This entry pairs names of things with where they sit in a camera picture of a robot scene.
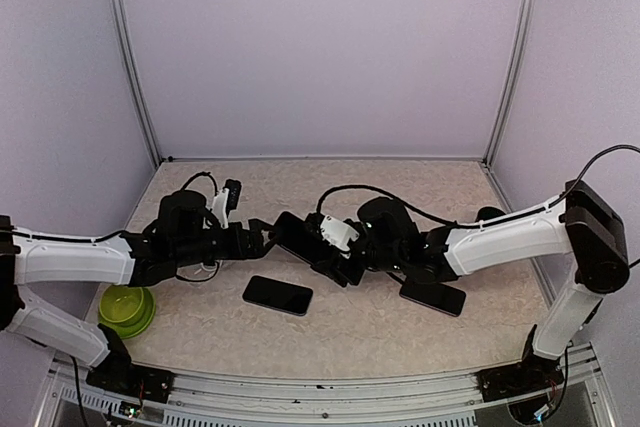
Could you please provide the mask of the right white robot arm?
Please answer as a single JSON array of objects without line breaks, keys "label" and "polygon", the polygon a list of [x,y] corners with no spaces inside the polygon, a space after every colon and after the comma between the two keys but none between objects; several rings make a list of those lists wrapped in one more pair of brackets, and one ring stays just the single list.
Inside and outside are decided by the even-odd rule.
[{"label": "right white robot arm", "polygon": [[585,182],[575,179],[537,205],[492,218],[459,223],[431,215],[379,187],[355,220],[324,213],[334,187],[322,194],[305,219],[311,235],[331,249],[316,263],[342,280],[347,267],[398,271],[415,285],[454,282],[489,268],[546,257],[565,257],[571,267],[544,320],[530,331],[526,357],[515,363],[514,385],[535,389],[551,362],[588,322],[604,298],[630,279],[621,217]]}]

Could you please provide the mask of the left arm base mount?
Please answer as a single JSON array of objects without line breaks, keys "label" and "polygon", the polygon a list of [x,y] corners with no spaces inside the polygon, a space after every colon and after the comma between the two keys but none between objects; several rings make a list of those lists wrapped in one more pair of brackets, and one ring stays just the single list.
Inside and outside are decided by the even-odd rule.
[{"label": "left arm base mount", "polygon": [[92,368],[87,374],[86,383],[142,401],[166,404],[174,379],[175,374],[169,370],[130,364]]}]

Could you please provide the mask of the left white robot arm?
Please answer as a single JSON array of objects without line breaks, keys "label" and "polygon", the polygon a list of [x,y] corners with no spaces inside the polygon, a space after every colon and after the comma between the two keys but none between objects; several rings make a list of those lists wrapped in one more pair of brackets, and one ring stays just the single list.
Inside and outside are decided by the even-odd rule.
[{"label": "left white robot arm", "polygon": [[140,233],[63,238],[14,227],[1,219],[1,327],[83,362],[121,392],[133,390],[140,371],[116,332],[87,323],[29,290],[31,283],[97,282],[150,287],[185,267],[222,260],[255,260],[272,248],[275,229],[259,219],[232,222],[237,197],[212,202],[193,190],[164,197]]}]

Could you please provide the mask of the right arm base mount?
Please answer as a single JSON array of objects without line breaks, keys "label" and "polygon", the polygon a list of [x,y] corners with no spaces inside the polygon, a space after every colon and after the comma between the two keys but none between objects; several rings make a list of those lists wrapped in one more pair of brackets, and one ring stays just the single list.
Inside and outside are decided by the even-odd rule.
[{"label": "right arm base mount", "polygon": [[476,374],[484,402],[529,394],[564,382],[557,363],[528,364],[524,361],[480,370]]}]

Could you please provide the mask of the black smartphone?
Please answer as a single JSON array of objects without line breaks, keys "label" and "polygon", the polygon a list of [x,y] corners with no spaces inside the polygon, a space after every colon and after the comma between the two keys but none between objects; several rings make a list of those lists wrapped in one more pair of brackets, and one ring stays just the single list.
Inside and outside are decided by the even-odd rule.
[{"label": "black smartphone", "polygon": [[285,211],[279,215],[274,227],[277,245],[307,263],[314,272],[341,287],[360,284],[364,269],[343,257],[337,248],[313,235],[303,219]]}]

